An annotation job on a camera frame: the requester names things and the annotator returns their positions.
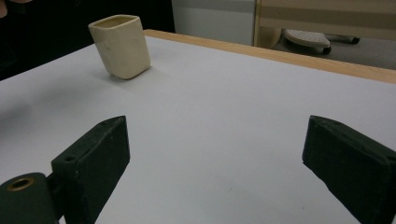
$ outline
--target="white table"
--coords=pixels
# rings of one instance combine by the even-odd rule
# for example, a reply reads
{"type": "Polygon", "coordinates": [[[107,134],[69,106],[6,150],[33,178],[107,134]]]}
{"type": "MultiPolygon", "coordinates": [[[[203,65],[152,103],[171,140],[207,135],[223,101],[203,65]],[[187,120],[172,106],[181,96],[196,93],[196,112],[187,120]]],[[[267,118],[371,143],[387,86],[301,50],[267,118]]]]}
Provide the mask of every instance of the white table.
{"type": "Polygon", "coordinates": [[[0,82],[0,181],[51,173],[125,115],[132,160],[97,223],[358,223],[302,163],[310,115],[396,148],[396,85],[148,37],[110,76],[95,46],[0,82]]]}

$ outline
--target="round bolt hole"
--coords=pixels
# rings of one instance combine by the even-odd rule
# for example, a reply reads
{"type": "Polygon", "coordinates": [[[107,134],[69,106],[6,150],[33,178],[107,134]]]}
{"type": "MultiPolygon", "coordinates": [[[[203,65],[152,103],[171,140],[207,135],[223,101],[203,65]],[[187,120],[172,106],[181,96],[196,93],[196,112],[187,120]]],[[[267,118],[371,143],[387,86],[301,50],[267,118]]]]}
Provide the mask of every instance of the round bolt hole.
{"type": "Polygon", "coordinates": [[[25,178],[22,178],[22,179],[17,179],[12,184],[10,184],[7,187],[7,189],[9,191],[19,191],[19,190],[28,188],[34,182],[35,182],[35,180],[33,178],[31,178],[31,177],[25,177],[25,178]]]}
{"type": "Polygon", "coordinates": [[[76,159],[76,156],[68,156],[68,157],[66,157],[64,160],[65,161],[73,161],[73,160],[75,160],[76,159]]]}

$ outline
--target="floor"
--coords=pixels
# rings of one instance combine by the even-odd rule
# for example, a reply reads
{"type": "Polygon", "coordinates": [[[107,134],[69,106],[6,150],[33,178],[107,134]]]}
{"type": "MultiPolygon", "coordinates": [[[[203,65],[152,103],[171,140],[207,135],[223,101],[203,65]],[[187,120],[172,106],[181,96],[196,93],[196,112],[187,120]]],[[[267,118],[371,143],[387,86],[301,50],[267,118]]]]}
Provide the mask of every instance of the floor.
{"type": "Polygon", "coordinates": [[[352,37],[340,35],[326,35],[326,37],[332,46],[332,52],[328,55],[322,54],[323,49],[289,45],[284,36],[273,49],[396,70],[396,41],[361,38],[358,44],[353,45],[352,37]]]}

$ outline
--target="wooden table edge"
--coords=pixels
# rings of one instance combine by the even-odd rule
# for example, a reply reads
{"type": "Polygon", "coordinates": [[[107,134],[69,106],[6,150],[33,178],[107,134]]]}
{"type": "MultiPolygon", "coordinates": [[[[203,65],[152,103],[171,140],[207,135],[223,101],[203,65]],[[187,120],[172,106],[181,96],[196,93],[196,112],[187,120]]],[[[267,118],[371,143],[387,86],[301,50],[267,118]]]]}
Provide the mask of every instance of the wooden table edge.
{"type": "Polygon", "coordinates": [[[277,62],[295,64],[352,77],[361,77],[396,84],[396,70],[372,67],[355,63],[344,63],[272,49],[262,49],[213,39],[166,33],[156,30],[145,30],[144,33],[146,36],[150,37],[166,39],[206,48],[221,49],[233,53],[244,54],[277,62]]]}

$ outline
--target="beige cup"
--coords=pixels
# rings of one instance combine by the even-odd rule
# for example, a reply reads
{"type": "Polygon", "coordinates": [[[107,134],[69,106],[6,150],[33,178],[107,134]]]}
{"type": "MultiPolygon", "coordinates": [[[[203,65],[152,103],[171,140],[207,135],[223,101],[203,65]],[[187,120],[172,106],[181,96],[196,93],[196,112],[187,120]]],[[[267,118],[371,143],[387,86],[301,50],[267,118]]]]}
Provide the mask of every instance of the beige cup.
{"type": "Polygon", "coordinates": [[[129,79],[150,67],[140,18],[116,15],[88,25],[107,72],[129,79]]]}

